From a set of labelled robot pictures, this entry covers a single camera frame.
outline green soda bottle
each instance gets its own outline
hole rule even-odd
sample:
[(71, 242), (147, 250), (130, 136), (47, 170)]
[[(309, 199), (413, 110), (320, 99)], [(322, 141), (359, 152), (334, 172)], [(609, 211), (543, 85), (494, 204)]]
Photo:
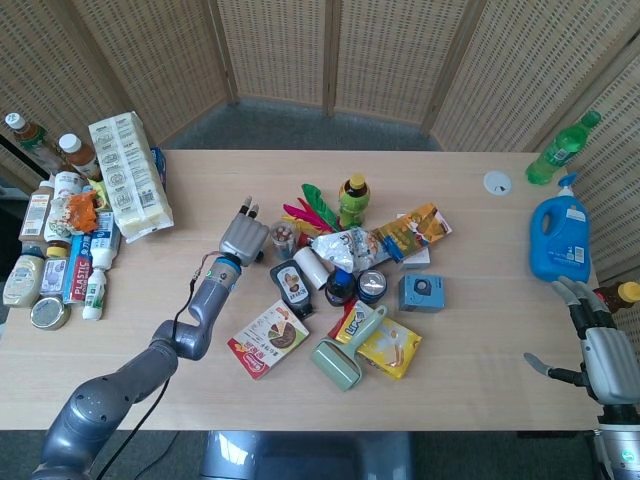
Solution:
[(344, 229), (359, 227), (364, 221), (364, 210), (369, 205), (371, 192), (364, 175), (354, 173), (340, 187), (340, 226)]
[(600, 114), (594, 110), (587, 112), (580, 122), (558, 132), (553, 142), (544, 149), (538, 159), (527, 167), (527, 179), (536, 185), (549, 183), (553, 174), (564, 167), (569, 160), (587, 144), (587, 137), (593, 127), (600, 122)]

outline blue detergent bottle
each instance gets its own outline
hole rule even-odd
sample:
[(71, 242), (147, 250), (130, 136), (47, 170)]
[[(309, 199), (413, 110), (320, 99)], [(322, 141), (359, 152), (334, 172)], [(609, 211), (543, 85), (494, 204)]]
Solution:
[(589, 216), (571, 190), (575, 179), (575, 173), (562, 177), (558, 196), (538, 205), (531, 217), (529, 266), (545, 282), (561, 275), (575, 281), (589, 279)]

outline yellow bottle cap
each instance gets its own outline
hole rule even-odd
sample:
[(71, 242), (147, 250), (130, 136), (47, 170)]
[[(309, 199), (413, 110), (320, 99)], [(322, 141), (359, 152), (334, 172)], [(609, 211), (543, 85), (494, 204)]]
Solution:
[(626, 282), (618, 287), (618, 295), (625, 302), (640, 302), (640, 283)]
[(364, 175), (361, 173), (354, 173), (349, 179), (349, 184), (351, 185), (351, 188), (355, 188), (356, 190), (362, 188), (364, 185)]
[(67, 256), (67, 249), (64, 247), (47, 248), (47, 257), (63, 258)]

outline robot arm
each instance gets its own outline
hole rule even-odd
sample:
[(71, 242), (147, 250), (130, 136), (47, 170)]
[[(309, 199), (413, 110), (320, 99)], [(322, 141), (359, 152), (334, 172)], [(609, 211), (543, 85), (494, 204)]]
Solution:
[(525, 360), (543, 375), (587, 389), (603, 406), (595, 434), (607, 476), (640, 480), (640, 416), (635, 408), (640, 403), (640, 365), (633, 346), (587, 285), (561, 277), (552, 286), (569, 307), (580, 339), (580, 371), (551, 367), (531, 353), (525, 353)]
[[(117, 372), (78, 387), (47, 433), (41, 463), (32, 480), (91, 480), (89, 472), (96, 456), (131, 406), (175, 373), (179, 357), (200, 360), (207, 353), (213, 324), (240, 277), (241, 267), (256, 260), (269, 232), (255, 220), (258, 206), (250, 209), (250, 205), (249, 197), (220, 241), (222, 255), (213, 262), (189, 304), (197, 325), (165, 321), (144, 352)], [(194, 274), (192, 285), (201, 268)]]

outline gray carpet floor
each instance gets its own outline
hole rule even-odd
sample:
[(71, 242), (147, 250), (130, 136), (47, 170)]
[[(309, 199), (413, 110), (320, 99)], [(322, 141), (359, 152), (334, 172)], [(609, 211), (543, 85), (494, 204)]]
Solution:
[[(326, 118), (319, 109), (254, 100), (208, 113), (163, 147), (438, 150), (437, 144), (420, 135), (415, 127), (352, 115), (338, 114), (333, 118)], [(0, 324), (3, 321), (3, 312), (0, 309)], [(75, 385), (69, 385), (69, 391), (73, 388)], [(172, 432), (140, 432), (105, 479), (132, 480), (165, 449), (172, 435)], [(43, 436), (43, 432), (0, 433), (0, 480), (28, 478), (38, 464)], [(113, 437), (98, 459), (94, 475), (124, 437), (125, 432), (118, 432)], [(142, 478), (197, 478), (203, 442), (203, 433), (183, 432), (170, 454), (157, 468)], [(590, 452), (581, 435), (564, 438), (520, 438), (514, 432), (419, 433), (414, 435), (414, 457), (417, 479), (594, 478)]]

